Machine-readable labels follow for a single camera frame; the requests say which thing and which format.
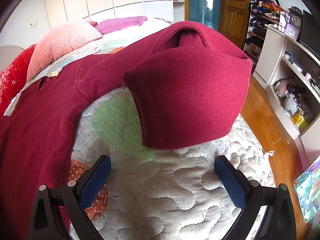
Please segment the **dark red sweater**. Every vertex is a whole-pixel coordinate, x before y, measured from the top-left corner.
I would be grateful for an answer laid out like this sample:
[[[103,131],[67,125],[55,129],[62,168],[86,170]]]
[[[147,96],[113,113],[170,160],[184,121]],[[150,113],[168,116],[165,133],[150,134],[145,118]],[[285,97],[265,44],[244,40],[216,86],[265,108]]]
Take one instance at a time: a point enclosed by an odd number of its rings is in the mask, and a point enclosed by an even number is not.
[[[252,61],[229,39],[178,22],[114,54],[89,55],[24,90],[1,118],[1,237],[27,239],[40,185],[66,185],[82,111],[126,87],[143,145],[175,150],[227,135],[244,104]]]

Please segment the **clothes rack with clothes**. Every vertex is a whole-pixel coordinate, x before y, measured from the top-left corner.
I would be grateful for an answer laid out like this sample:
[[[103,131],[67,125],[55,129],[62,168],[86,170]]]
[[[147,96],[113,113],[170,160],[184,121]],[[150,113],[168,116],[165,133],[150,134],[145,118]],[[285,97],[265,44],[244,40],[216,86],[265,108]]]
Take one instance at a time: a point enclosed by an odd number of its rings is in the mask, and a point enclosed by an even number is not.
[[[280,15],[285,10],[278,0],[252,0],[248,8],[248,30],[244,39],[244,52],[252,60],[252,72],[254,72],[264,45],[267,26],[278,25]]]

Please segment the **colourful box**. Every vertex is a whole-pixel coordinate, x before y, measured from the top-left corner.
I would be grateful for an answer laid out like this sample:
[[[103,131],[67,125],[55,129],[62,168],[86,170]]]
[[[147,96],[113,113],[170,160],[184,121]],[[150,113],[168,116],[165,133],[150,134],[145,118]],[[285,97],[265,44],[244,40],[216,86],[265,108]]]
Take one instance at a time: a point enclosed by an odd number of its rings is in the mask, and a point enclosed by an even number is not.
[[[307,223],[319,212],[319,157],[293,182],[304,221]]]

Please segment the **heart patterned quilt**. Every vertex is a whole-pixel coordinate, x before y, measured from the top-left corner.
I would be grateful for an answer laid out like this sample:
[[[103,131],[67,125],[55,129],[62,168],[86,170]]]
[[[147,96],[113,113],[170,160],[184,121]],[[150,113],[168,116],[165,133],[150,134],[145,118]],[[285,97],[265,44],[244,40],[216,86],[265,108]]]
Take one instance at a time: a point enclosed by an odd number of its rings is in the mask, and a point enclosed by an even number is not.
[[[151,20],[66,54],[27,82],[4,116],[13,113],[21,93],[35,81],[56,77],[63,67],[89,55],[117,53],[171,25]],[[66,185],[101,155],[111,158],[111,172],[86,213],[104,239],[222,239],[240,209],[215,173],[220,155],[247,178],[274,185],[268,156],[240,113],[223,137],[175,150],[154,149],[143,145],[138,110],[126,87],[82,111]]]

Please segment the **red floral bolster pillow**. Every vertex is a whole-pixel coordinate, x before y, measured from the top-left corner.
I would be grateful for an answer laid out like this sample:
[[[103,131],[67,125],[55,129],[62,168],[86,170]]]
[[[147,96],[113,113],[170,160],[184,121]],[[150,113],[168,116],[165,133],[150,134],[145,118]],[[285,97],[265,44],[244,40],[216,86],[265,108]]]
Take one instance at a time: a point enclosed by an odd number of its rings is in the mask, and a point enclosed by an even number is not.
[[[27,71],[36,45],[32,44],[22,51],[5,70],[1,71],[1,116],[27,81]]]

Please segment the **white shelf unit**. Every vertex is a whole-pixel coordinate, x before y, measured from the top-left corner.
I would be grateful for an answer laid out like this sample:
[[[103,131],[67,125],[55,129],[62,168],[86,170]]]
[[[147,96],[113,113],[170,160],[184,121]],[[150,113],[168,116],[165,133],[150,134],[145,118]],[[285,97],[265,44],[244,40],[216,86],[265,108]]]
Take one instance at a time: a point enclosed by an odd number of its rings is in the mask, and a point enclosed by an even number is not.
[[[319,156],[319,89],[306,77],[315,77],[319,60],[299,42],[272,26],[267,26],[263,48],[259,55],[254,77],[267,92],[273,111],[285,131],[294,140],[302,166],[307,168]],[[295,125],[277,86],[296,85],[304,88],[302,104],[305,120]]]

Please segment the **round beige headboard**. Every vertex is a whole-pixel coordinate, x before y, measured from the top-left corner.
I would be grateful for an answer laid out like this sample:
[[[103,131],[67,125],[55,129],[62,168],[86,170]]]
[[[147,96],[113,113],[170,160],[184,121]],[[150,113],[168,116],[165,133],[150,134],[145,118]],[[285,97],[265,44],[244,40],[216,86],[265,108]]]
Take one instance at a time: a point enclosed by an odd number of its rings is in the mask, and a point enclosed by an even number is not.
[[[5,70],[23,51],[19,46],[0,46],[0,71]]]

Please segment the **pink waffle pillow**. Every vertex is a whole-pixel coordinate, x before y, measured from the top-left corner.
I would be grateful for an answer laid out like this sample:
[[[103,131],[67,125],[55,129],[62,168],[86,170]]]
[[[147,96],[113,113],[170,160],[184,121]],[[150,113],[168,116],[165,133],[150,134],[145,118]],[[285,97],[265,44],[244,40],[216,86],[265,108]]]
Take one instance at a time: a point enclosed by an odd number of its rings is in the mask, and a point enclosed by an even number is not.
[[[27,81],[64,55],[101,37],[97,28],[86,20],[68,22],[51,29],[35,47],[27,71]]]

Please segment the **black tv screen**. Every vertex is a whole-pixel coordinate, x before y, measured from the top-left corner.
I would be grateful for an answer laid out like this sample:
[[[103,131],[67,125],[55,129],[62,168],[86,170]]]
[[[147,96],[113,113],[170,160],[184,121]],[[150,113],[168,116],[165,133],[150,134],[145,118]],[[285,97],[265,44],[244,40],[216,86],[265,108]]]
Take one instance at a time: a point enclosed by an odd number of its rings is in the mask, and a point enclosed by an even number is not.
[[[299,41],[313,54],[319,57],[320,29],[314,17],[307,11],[303,11],[303,25],[300,31]]]

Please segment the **magenta blanket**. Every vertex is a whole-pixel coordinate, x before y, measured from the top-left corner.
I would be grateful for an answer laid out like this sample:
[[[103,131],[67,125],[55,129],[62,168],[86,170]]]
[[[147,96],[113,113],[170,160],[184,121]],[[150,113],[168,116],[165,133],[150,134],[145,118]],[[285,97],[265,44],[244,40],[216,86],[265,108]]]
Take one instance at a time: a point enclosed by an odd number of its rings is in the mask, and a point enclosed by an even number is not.
[[[146,16],[135,16],[135,17],[127,17],[127,18],[115,18],[104,20],[97,24],[95,28],[102,34],[113,33],[122,29],[126,29],[132,26],[140,26],[148,18]]]

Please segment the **round alarm clock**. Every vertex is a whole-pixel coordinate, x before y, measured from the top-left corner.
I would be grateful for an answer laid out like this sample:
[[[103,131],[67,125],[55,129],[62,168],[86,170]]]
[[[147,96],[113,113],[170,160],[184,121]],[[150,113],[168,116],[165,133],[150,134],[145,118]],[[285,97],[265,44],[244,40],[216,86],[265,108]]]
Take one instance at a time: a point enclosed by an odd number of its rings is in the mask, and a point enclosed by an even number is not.
[[[297,29],[301,29],[303,24],[303,12],[295,6],[292,6],[289,9],[290,12],[290,20],[289,24]]]

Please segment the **white glossy wardrobe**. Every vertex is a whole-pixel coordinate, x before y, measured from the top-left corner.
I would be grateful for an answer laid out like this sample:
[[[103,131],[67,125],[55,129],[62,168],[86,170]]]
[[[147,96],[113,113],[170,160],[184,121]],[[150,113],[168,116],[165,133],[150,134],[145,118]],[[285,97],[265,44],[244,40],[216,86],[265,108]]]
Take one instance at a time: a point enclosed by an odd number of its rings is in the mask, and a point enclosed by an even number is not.
[[[66,21],[146,16],[184,20],[184,0],[45,0],[51,27]]]

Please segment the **wooden door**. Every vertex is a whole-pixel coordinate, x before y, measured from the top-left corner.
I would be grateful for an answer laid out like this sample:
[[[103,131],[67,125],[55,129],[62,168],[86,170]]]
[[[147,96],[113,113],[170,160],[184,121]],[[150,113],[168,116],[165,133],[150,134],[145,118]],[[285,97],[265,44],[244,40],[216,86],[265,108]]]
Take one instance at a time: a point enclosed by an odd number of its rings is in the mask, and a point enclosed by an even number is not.
[[[240,49],[244,48],[251,0],[220,0],[218,31]]]

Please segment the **wall socket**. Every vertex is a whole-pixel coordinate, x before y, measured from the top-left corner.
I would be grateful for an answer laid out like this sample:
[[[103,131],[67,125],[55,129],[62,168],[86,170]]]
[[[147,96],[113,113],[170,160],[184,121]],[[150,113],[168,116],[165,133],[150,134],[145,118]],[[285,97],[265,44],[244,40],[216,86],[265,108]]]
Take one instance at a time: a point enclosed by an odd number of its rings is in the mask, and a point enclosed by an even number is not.
[[[34,27],[34,26],[36,26],[36,25],[37,25],[37,21],[34,21],[34,22],[32,22],[32,23],[29,24],[29,27],[32,28],[32,27]]]

